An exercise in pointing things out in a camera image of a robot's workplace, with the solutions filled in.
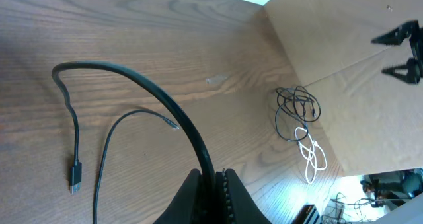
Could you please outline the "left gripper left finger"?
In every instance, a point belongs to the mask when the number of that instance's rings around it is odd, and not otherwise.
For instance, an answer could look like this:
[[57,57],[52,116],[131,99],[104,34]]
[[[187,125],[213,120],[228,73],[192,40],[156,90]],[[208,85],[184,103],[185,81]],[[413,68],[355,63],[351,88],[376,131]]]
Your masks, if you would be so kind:
[[192,224],[196,217],[196,202],[200,190],[201,174],[192,169],[167,209],[154,224]]

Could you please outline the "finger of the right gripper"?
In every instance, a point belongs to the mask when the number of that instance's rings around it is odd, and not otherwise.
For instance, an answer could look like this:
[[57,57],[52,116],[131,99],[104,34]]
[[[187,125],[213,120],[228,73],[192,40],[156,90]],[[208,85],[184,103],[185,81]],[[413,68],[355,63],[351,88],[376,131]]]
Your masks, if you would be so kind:
[[422,78],[422,65],[419,61],[410,58],[405,64],[384,68],[381,72],[404,83],[417,85]]
[[372,44],[383,44],[386,46],[399,46],[403,40],[409,39],[410,44],[415,44],[420,39],[420,26],[417,20],[401,24],[386,34],[382,34],[371,40]]

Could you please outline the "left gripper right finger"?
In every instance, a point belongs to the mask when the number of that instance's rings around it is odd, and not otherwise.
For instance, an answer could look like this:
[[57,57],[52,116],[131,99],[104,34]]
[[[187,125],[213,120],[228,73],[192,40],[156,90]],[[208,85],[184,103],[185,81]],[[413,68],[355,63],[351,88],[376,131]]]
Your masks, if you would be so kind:
[[270,224],[233,169],[216,172],[216,193],[220,223]]

